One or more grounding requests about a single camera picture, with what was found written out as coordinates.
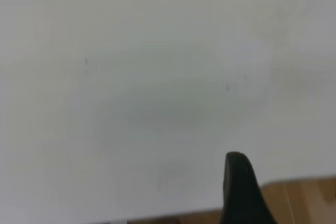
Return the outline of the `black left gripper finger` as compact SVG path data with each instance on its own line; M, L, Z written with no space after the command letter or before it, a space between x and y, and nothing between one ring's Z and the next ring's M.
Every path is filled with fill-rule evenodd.
M243 153L226 154L223 202L220 223L276 223L263 198L254 169Z

